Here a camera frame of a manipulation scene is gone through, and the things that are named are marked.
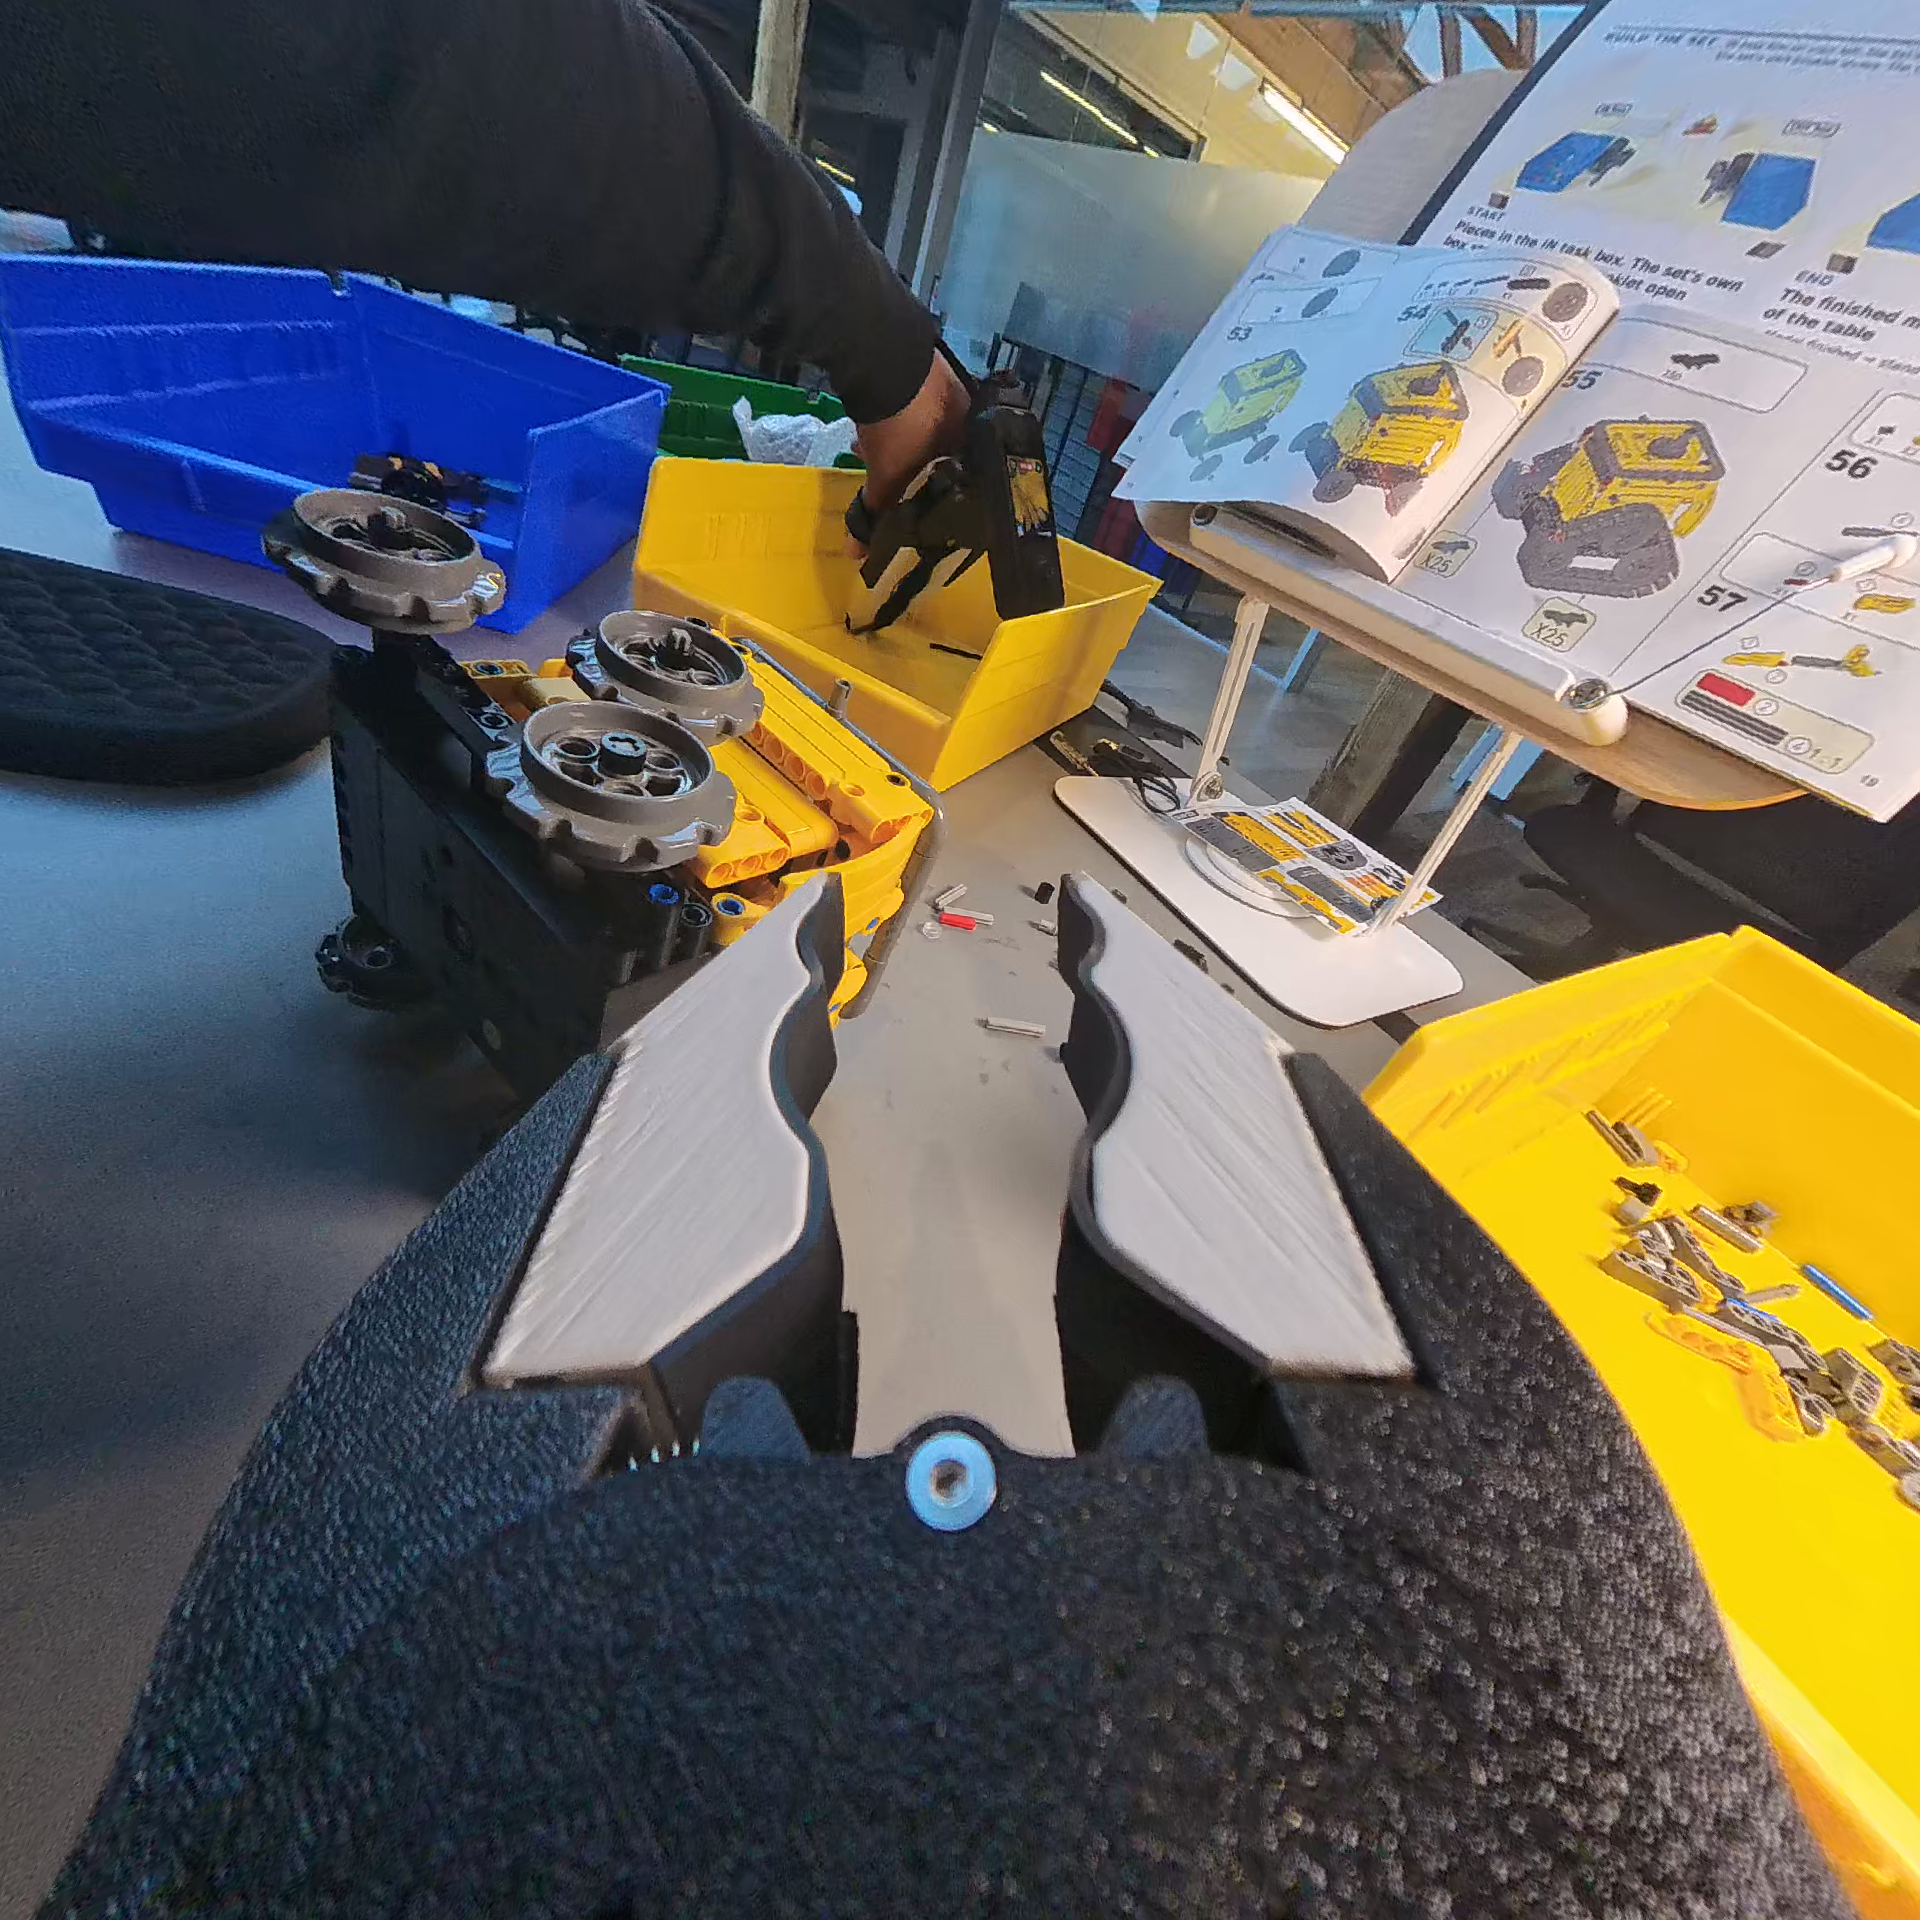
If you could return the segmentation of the green storage bin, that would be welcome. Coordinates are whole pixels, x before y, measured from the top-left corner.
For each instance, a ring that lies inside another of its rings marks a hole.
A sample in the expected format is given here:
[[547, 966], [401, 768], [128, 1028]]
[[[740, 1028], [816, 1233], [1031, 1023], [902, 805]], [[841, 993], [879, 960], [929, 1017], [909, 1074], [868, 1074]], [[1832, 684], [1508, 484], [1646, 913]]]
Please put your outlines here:
[[[821, 421], [846, 417], [842, 404], [831, 395], [740, 373], [697, 368], [641, 355], [622, 355], [618, 367], [669, 388], [658, 448], [673, 458], [748, 463], [732, 421], [732, 406], [740, 396], [752, 403], [758, 417], [807, 414]], [[860, 469], [857, 448], [836, 469]]]

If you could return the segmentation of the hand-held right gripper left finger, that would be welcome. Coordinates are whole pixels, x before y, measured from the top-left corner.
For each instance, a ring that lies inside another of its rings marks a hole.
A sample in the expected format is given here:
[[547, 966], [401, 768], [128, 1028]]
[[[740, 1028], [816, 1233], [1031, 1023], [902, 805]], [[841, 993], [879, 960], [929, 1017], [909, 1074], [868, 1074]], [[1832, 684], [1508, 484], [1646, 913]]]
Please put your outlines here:
[[703, 1439], [726, 1381], [766, 1381], [808, 1452], [853, 1450], [857, 1321], [813, 1125], [844, 966], [842, 883], [807, 878], [628, 1028], [487, 1386], [635, 1388], [666, 1454]]

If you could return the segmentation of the person's left hand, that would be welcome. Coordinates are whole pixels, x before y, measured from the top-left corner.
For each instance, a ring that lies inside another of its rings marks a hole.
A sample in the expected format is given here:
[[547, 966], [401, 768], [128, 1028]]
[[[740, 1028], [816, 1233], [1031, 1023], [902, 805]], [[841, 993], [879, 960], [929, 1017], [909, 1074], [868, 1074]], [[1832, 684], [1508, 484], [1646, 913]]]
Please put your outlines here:
[[867, 469], [860, 503], [875, 522], [901, 503], [929, 465], [965, 453], [974, 404], [968, 368], [945, 340], [935, 344], [914, 396], [888, 417], [876, 414], [876, 381], [860, 375], [838, 387], [857, 422], [854, 445]]

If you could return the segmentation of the stack of coloured storage bins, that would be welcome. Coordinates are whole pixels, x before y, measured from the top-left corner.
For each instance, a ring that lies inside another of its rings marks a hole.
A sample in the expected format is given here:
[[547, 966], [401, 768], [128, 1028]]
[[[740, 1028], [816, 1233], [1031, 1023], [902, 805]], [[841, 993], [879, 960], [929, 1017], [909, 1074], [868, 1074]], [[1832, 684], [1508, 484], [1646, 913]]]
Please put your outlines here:
[[1034, 410], [1047, 443], [1061, 537], [1166, 581], [1170, 556], [1143, 530], [1135, 505], [1116, 497], [1122, 479], [1118, 453], [1147, 413], [1151, 395], [1056, 355], [1037, 368]]

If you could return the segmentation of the cluster of coloured brick parts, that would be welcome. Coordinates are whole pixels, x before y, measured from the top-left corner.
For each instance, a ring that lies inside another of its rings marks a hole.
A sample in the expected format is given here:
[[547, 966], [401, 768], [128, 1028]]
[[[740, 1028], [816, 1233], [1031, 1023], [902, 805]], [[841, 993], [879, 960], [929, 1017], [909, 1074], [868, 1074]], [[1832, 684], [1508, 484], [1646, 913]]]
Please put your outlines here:
[[1584, 1113], [1620, 1160], [1614, 1246], [1598, 1269], [1650, 1305], [1648, 1328], [1734, 1383], [1741, 1414], [1764, 1440], [1840, 1436], [1908, 1511], [1918, 1511], [1918, 1353], [1854, 1292], [1803, 1260], [1769, 1279], [1779, 1210], [1762, 1199], [1688, 1202], [1688, 1164], [1631, 1116]]

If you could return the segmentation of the yellow brick toy truck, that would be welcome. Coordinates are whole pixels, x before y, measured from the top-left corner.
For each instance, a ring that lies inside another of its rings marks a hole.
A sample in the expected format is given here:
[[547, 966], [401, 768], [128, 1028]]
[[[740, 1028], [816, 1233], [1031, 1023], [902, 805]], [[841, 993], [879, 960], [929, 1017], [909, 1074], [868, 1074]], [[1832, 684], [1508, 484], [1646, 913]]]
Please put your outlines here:
[[[521, 1095], [604, 1050], [803, 883], [842, 887], [831, 1018], [876, 991], [947, 826], [935, 791], [834, 703], [708, 620], [614, 610], [542, 665], [447, 641], [507, 597], [468, 527], [410, 500], [302, 492], [263, 552], [371, 636], [332, 665], [330, 767], [349, 920], [317, 948], [332, 995], [452, 1021]], [[653, 874], [542, 852], [483, 785], [540, 709], [609, 703], [694, 732], [734, 787], [732, 833]]]

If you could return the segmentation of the blue storage bin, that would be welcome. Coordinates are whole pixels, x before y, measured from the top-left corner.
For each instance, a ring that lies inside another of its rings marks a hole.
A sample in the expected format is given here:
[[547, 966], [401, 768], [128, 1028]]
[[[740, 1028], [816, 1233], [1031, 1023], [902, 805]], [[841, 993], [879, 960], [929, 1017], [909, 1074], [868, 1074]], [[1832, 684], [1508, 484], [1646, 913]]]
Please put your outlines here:
[[36, 465], [125, 533], [266, 567], [264, 529], [361, 458], [479, 474], [516, 634], [638, 537], [669, 388], [367, 277], [93, 255], [2, 261]]

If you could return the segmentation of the sticker sheet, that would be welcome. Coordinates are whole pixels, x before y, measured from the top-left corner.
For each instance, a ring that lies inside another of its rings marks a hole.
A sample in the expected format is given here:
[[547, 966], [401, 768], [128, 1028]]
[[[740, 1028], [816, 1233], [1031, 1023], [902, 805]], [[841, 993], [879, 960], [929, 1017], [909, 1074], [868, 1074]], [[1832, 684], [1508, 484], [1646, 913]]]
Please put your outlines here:
[[1219, 894], [1334, 939], [1371, 933], [1409, 894], [1409, 869], [1301, 799], [1259, 806], [1222, 796], [1158, 820]]

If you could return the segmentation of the large yellow storage bin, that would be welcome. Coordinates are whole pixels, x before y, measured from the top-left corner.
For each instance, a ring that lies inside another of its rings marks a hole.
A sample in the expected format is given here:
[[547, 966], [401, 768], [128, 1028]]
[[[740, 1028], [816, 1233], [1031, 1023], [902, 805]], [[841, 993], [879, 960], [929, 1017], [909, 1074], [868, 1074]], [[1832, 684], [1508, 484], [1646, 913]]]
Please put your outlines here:
[[637, 539], [635, 603], [756, 645], [937, 792], [1037, 744], [1097, 703], [1158, 583], [1062, 543], [1067, 603], [1005, 620], [986, 564], [853, 636], [853, 470], [661, 457]]

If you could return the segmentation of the black brick axle tool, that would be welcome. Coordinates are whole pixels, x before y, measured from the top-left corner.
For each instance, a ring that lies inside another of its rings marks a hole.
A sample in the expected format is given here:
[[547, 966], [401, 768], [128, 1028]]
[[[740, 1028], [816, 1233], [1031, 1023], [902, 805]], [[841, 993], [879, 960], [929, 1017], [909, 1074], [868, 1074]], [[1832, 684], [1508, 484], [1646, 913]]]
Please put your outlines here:
[[842, 631], [857, 641], [914, 643], [935, 656], [979, 663], [980, 645], [945, 638], [929, 620], [935, 600], [955, 583], [980, 571], [980, 552], [965, 552], [945, 560], [906, 555], [875, 567], [870, 559], [854, 560], [849, 579], [849, 600], [841, 614]]

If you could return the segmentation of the instruction manual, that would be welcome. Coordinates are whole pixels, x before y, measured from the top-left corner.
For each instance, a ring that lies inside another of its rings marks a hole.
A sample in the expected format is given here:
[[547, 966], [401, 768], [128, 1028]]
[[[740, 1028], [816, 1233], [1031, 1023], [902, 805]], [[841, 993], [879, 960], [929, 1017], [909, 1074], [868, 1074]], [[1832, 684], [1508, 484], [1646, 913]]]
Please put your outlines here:
[[1635, 317], [1577, 257], [1277, 230], [1118, 495], [1242, 509], [1769, 781], [1917, 801], [1917, 378]]

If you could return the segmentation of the pale grey desk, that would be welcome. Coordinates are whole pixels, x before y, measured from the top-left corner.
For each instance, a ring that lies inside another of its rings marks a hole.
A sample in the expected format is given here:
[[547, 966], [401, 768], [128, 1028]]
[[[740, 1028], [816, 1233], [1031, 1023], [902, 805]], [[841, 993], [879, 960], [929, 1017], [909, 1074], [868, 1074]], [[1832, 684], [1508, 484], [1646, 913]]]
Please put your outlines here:
[[[459, 1183], [494, 1084], [435, 1031], [324, 1011], [330, 781], [4, 802], [4, 1870], [51, 1869], [110, 1710], [250, 1434]], [[1261, 1833], [1161, 1811], [1106, 1700], [1122, 1605], [1213, 1574], [1116, 1462], [1000, 1457], [942, 1537], [904, 1452], [598, 1473], [508, 1497], [481, 1407], [380, 1523], [396, 1609], [263, 1720], [211, 1802], [110, 1790], [58, 1912], [1266, 1917]], [[413, 1548], [452, 1566], [403, 1568]]]

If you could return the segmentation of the pile of small brick parts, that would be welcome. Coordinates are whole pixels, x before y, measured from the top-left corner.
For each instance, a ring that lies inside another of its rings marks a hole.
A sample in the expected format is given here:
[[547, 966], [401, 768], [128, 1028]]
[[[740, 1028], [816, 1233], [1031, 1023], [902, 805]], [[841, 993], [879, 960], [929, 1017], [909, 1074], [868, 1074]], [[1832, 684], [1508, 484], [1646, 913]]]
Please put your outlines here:
[[984, 884], [939, 884], [919, 908], [925, 956], [902, 1017], [917, 1040], [1056, 1054], [1072, 1024], [1058, 968], [1068, 892], [1067, 878], [1019, 884], [1006, 898]]

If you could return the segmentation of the white plastic bags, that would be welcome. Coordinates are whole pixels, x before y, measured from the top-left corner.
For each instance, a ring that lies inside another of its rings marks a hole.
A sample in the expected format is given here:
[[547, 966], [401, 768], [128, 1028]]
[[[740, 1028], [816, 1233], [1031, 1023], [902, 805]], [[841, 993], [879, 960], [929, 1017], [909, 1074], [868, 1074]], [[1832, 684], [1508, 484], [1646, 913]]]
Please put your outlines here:
[[756, 467], [836, 469], [854, 457], [857, 425], [844, 417], [758, 414], [748, 396], [732, 403], [743, 457]]

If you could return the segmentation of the white printed instruction sheet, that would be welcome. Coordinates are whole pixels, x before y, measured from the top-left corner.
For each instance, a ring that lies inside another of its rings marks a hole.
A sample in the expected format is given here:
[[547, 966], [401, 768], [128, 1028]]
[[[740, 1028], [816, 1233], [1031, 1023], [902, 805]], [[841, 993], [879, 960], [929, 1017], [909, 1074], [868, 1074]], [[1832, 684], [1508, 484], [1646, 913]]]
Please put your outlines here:
[[1918, 7], [1594, 4], [1419, 217], [1588, 263], [1632, 317], [1918, 368]]

